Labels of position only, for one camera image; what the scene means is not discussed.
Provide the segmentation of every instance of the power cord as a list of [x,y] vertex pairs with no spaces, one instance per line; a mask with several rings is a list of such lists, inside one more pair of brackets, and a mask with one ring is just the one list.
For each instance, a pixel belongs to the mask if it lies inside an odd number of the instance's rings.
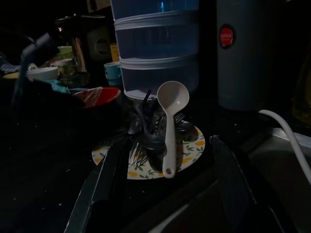
[[307,160],[306,160],[306,158],[305,158],[305,156],[301,150],[301,147],[300,147],[291,127],[287,124],[287,122],[280,115],[278,115],[274,112],[271,112],[269,110],[260,110],[259,113],[272,117],[274,120],[276,120],[281,125],[281,127],[283,128],[284,132],[286,133],[286,135],[287,135],[287,137],[288,137],[288,139],[289,139],[289,141],[293,147],[293,150],[296,154],[298,162],[299,162],[303,172],[305,173],[305,176],[307,177],[309,184],[311,185],[311,169],[308,165],[308,162],[307,162]]

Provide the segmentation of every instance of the container lid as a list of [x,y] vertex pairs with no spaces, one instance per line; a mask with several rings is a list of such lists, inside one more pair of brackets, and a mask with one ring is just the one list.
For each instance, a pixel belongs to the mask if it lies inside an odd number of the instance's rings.
[[198,55],[170,57],[161,59],[120,58],[121,68],[124,69],[165,69],[187,65],[196,62]]
[[198,11],[170,11],[117,19],[115,30],[150,28],[198,22]]

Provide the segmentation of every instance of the bowl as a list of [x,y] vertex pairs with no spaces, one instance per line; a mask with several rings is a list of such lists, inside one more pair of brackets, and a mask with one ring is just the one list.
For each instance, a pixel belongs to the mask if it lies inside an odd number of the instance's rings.
[[39,69],[32,69],[27,71],[28,79],[33,82],[34,80],[48,81],[58,78],[57,67],[45,67]]

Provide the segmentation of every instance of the cup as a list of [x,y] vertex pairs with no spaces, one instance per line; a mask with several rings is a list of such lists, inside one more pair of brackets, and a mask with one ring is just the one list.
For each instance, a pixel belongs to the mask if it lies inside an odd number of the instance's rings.
[[111,62],[104,65],[105,75],[109,86],[122,85],[120,62]]
[[74,61],[71,58],[57,60],[54,63],[52,63],[51,66],[57,67],[59,75],[62,75],[63,77],[70,76],[76,73],[76,67],[75,67]]

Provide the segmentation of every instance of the stacked plastic container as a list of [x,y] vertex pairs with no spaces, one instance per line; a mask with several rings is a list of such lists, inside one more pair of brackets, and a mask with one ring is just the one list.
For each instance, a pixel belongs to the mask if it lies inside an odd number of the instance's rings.
[[125,95],[156,97],[171,80],[197,88],[198,2],[111,0]]

